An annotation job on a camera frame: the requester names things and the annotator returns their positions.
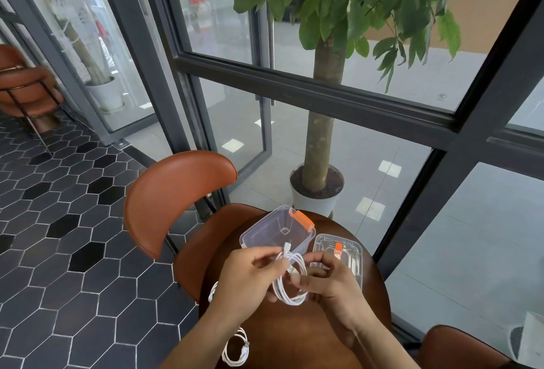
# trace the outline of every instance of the forearm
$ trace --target forearm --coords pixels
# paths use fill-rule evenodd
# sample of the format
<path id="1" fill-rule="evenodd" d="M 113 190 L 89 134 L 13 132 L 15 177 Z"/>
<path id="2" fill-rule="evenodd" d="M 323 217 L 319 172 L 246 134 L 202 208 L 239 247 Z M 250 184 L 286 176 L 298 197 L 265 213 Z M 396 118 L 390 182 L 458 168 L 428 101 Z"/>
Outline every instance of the forearm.
<path id="1" fill-rule="evenodd" d="M 363 367 L 375 369 L 418 369 L 408 352 L 382 323 L 372 316 L 358 325 L 353 348 Z"/>
<path id="2" fill-rule="evenodd" d="M 221 357 L 238 326 L 208 309 L 195 327 L 181 339 L 160 369 L 211 369 Z"/>

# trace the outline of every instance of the hand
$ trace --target hand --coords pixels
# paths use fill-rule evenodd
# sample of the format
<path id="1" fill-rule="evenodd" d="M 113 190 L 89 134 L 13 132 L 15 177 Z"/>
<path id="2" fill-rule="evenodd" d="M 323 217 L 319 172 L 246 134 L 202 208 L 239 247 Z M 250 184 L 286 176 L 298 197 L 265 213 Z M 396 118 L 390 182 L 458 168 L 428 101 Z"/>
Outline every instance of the hand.
<path id="1" fill-rule="evenodd" d="M 287 259 L 269 260 L 281 251 L 281 247 L 234 250 L 225 260 L 208 310 L 238 329 L 257 310 L 272 282 L 287 270 Z"/>
<path id="2" fill-rule="evenodd" d="M 351 349 L 361 323 L 374 316 L 355 276 L 331 253 L 306 253 L 303 259 L 306 264 L 323 263 L 329 270 L 309 267 L 308 276 L 292 274 L 291 283 L 319 303 L 338 339 Z"/>

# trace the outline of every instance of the clear plastic box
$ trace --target clear plastic box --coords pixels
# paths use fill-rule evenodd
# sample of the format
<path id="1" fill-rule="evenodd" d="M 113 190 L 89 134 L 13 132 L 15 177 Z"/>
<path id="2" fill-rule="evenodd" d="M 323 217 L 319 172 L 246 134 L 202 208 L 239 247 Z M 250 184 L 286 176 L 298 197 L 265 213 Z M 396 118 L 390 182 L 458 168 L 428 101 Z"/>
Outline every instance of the clear plastic box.
<path id="1" fill-rule="evenodd" d="M 282 246 L 291 243 L 290 251 L 305 254 L 316 229 L 304 213 L 284 205 L 268 213 L 240 236 L 240 246 Z"/>
<path id="2" fill-rule="evenodd" d="M 357 283 L 363 288 L 363 248 L 359 243 L 334 235 L 317 235 L 313 251 L 325 251 L 339 258 L 351 269 Z M 311 266 L 326 269 L 321 263 L 312 263 Z"/>

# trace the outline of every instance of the soil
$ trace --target soil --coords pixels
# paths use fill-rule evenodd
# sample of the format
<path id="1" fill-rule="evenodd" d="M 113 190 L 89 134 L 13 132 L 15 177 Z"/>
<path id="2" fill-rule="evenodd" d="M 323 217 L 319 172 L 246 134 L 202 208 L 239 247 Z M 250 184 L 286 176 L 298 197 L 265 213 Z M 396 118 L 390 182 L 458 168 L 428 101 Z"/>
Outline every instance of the soil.
<path id="1" fill-rule="evenodd" d="M 309 197 L 311 199 L 329 199 L 330 197 L 336 196 L 344 188 L 344 176 L 333 167 L 329 167 L 325 188 L 318 192 L 308 190 L 303 186 L 303 167 L 304 166 L 298 167 L 293 174 L 291 174 L 290 180 L 293 188 L 304 197 Z"/>

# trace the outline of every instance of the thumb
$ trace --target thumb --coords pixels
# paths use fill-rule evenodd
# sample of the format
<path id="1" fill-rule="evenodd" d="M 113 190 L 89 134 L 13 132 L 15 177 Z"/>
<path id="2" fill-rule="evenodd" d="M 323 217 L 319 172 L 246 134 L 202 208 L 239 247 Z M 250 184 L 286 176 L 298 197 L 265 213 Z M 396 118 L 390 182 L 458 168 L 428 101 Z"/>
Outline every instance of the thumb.
<path id="1" fill-rule="evenodd" d="M 290 275 L 291 283 L 303 292 L 323 294 L 329 286 L 329 279 L 307 276 L 305 274 Z"/>
<path id="2" fill-rule="evenodd" d="M 264 273 L 270 282 L 276 280 L 278 277 L 282 276 L 283 273 L 289 267 L 289 259 L 279 259 L 274 260 L 269 265 L 263 267 L 262 273 Z"/>

